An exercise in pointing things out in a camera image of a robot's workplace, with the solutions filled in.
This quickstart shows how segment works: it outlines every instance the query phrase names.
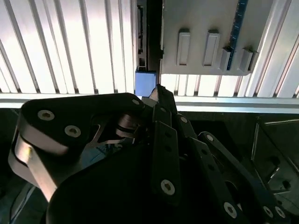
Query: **bolt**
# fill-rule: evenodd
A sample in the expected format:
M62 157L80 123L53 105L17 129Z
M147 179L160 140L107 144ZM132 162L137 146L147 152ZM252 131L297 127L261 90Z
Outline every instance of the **bolt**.
M231 203L225 202L223 207L232 218L237 218L237 211Z
M273 218L273 213L268 207L264 206L263 209L270 218Z
M281 210L280 207L275 206L275 210L282 218L285 218L285 213Z
M162 191L167 195L173 195L175 192L174 185L169 180L161 181Z
M210 141L214 141L213 137L209 134L206 135L206 138L209 139Z
M37 116L41 120L53 120L55 118L54 114L51 111L48 110L41 110L37 113Z
M136 104L136 105L139 105L139 101L136 100L136 99L132 99L132 102L133 102L134 104Z
M64 132L73 138L77 138L81 135L81 130L74 125L68 125L65 129Z
M184 123L187 123L187 122L188 122L188 120L187 120L186 118L184 118L184 117L181 117L181 120L182 120Z

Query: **blue edge strip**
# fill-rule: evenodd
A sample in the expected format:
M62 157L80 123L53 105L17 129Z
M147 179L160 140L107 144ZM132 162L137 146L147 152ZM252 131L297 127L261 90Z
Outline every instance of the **blue edge strip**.
M230 70L230 66L233 61L233 56L235 53L235 48L237 46L237 40L240 34L241 26L243 23L243 18L245 15L246 7L247 7L248 0L239 0L237 5L237 10L235 12L235 19L233 23L233 28L230 33L229 44L227 50L230 51L230 57L228 60L228 67L227 70Z
M154 72L135 72L135 95L140 97L149 97L156 87L156 73Z

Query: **rectangular slot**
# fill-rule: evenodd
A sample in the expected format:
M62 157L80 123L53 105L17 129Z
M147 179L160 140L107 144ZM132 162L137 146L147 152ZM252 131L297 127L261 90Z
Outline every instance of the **rectangular slot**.
M210 67L216 59L220 34L217 31L209 31L206 40L206 52L203 66Z
M178 36L177 65L187 65L190 45L190 33L181 32Z

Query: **white plastic tab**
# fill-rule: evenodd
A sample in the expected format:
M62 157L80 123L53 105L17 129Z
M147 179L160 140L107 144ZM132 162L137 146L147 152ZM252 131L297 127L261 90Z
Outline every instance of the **white plastic tab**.
M177 65L187 65L190 45L190 33L179 33Z
M206 39L206 52L203 66L211 67L216 59L219 46L220 34L216 31L209 31Z
M228 60L229 60L230 52L226 49L222 49L222 57L220 62L220 69L222 71L226 71L228 67Z
M243 56L239 67L241 71L247 72L249 70L252 55L253 53L251 51L243 49Z

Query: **vertical slat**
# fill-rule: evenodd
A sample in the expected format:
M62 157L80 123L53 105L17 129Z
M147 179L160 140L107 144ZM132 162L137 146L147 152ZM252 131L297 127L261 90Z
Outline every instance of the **vertical slat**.
M40 32L43 33L43 36L45 38L45 42L47 45L47 52L51 60L50 64L53 69L53 73L59 89L59 93L67 93L64 74L59 61L57 47L53 39L54 33L52 32L51 25L49 24L50 18L48 18L47 16L46 6L44 4L44 1L40 1L40 0L35 0L35 4L41 22L41 26L42 26L42 30Z
M90 51L99 94L114 93L105 0L85 0Z
M75 93L74 88L76 88L77 85L76 85L75 77L72 77L73 69L71 64L71 58L70 57L68 58L69 47L66 40L66 36L64 37L65 27L64 27L62 15L60 11L59 12L57 11L57 7L60 9L60 4L59 6L55 6L54 0L44 0L43 2L45 4L45 11L49 22L51 36L53 37L53 41L55 44L55 51L58 54L59 64L62 68L67 92ZM61 23L59 23L58 15L61 16ZM49 44L48 48L51 48L51 41L48 41L47 44Z
M222 76L218 91L219 97L232 97L235 92L238 76Z
M119 0L106 0L105 3L107 9L107 25L109 30L114 81L118 92L126 92L121 33L121 6Z
M0 0L0 39L15 77L23 93L36 93L29 69L19 45L13 25L9 18L4 0Z
M60 1L71 63L79 93L94 93L83 21L78 0Z
M175 94L178 93L178 84L179 84L179 75L174 75L176 77L176 84L174 86L174 92Z
M238 97L244 97L246 90L248 88L248 84L249 84L249 80L252 74L248 74L246 76L242 77L242 81L241 81L241 85L240 85L240 89L238 91Z
M41 93L55 93L46 56L27 0L10 0Z
M194 96L197 75L188 75L187 79L187 96Z
M256 91L257 85L263 76L264 68L267 67L271 51L275 46L286 12L289 8L290 0L274 0L270 14L263 33L263 39L260 44L260 53L253 73L248 80L248 87L245 93L246 97L252 97Z
M1 69L0 69L0 90L1 92L10 92Z
M138 29L137 29L137 1L132 0L131 4L131 24L132 24L132 37L133 37L133 69L137 69L137 55L138 55ZM134 90L136 89L135 85L135 72L134 72Z
M131 27L131 0L121 0L121 23L126 91L134 93L133 45Z
M218 76L201 75L198 89L198 96L212 97L214 95L215 85Z
M296 89L296 91L295 91L295 96L298 98L299 97L299 85L298 85L298 87L297 87L297 89Z
M7 67L7 65L4 61L3 55L1 53L0 53L0 73L2 74L3 79L4 79L4 81L0 81L0 84L1 84L1 82L3 82L3 85L4 85L4 83L5 83L7 85L7 87L9 88L8 92L17 93L18 91L15 87L12 76L9 73L8 67Z
M272 97L299 34L299 1L292 1L263 77L258 97Z
M184 96L186 94L187 78L188 75L179 75L178 96Z
M177 75L173 74L162 74L161 75L161 85L165 86L167 90L170 92L174 92L175 85L176 85L176 78Z
M284 79L282 80L280 90L277 97L291 98L293 97L299 83L299 36L295 43L293 52L290 55L290 64L287 66Z

